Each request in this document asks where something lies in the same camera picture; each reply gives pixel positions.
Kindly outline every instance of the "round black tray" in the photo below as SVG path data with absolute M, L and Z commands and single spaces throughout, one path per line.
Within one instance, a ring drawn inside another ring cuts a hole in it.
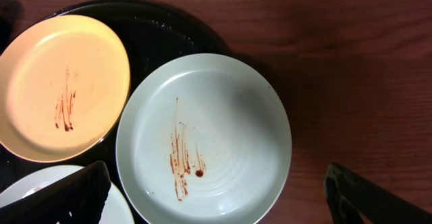
M 226 44 L 202 22 L 166 5 L 137 0 L 97 0 L 62 9 L 44 19 L 67 14 L 96 18 L 120 37 L 128 53 L 131 90 L 152 71 L 172 59 L 195 53 L 230 54 Z M 87 166 L 104 161 L 111 181 L 124 193 L 115 162 L 117 125 L 101 143 L 80 156 L 59 163 L 32 163 L 0 145 L 0 192 L 22 177 L 54 165 Z M 136 223 L 145 223 L 130 206 Z

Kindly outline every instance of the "wooden table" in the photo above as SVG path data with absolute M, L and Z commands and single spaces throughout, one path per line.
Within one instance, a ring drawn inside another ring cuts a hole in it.
M 88 0 L 19 1 L 14 34 Z M 292 165 L 262 223 L 331 223 L 332 161 L 432 211 L 432 0 L 151 1 L 206 22 L 281 97 Z

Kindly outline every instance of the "food residue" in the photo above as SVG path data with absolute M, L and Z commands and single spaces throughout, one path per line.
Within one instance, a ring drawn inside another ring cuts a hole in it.
M 57 104 L 55 106 L 55 127 L 57 129 L 60 128 L 61 123 L 63 123 L 64 130 L 66 132 L 70 130 L 74 130 L 74 125 L 72 123 L 72 109 L 74 108 L 74 99 L 76 97 L 76 91 L 71 89 L 69 85 L 69 69 L 66 68 L 66 79 L 65 85 L 61 94 L 57 98 Z M 75 73 L 74 80 L 78 77 L 78 74 Z
M 175 194 L 179 201 L 189 194 L 187 190 L 188 183 L 186 182 L 186 176 L 191 173 L 192 157 L 189 155 L 188 146 L 186 144 L 186 124 L 184 122 L 177 123 L 177 112 L 178 112 L 178 98 L 175 100 L 175 115 L 174 115 L 174 129 L 171 134 L 171 154 L 169 155 L 169 164 L 174 176 L 174 188 Z M 178 132 L 178 126 L 181 127 L 181 132 Z M 202 155 L 198 152 L 196 147 L 197 163 L 192 168 L 195 170 L 195 175 L 202 177 L 205 173 L 205 162 L 202 159 Z

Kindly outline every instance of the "red sauce smear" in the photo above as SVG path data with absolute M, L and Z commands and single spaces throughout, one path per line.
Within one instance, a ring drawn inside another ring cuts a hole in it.
M 182 122 L 177 123 L 178 98 L 175 101 L 174 132 L 171 134 L 171 154 L 169 155 L 169 164 L 171 165 L 171 171 L 174 176 L 175 194 L 178 201 L 183 201 L 183 199 L 189 194 L 186 188 L 188 186 L 186 176 L 191 173 L 191 163 L 185 140 L 186 124 Z M 181 126 L 181 132 L 178 132 L 179 125 Z M 195 175 L 202 177 L 204 175 L 205 164 L 201 159 L 202 156 L 199 154 L 198 148 L 196 148 L 196 153 L 200 168 L 195 171 Z
M 69 86 L 69 69 L 66 68 L 66 79 L 65 79 L 65 87 L 61 91 L 57 99 L 57 104 L 55 106 L 55 127 L 57 129 L 60 128 L 61 123 L 64 125 L 64 130 L 66 132 L 70 130 L 74 130 L 72 124 L 72 109 L 74 108 L 74 98 L 76 97 L 76 91 L 70 90 Z

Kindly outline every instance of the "brown wooden surface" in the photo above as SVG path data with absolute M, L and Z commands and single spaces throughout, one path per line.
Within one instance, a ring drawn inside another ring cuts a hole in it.
M 15 34 L 88 0 L 19 0 Z M 432 0 L 153 0 L 200 18 L 253 58 L 292 127 L 281 198 L 262 223 L 331 223 L 337 161 L 432 211 Z

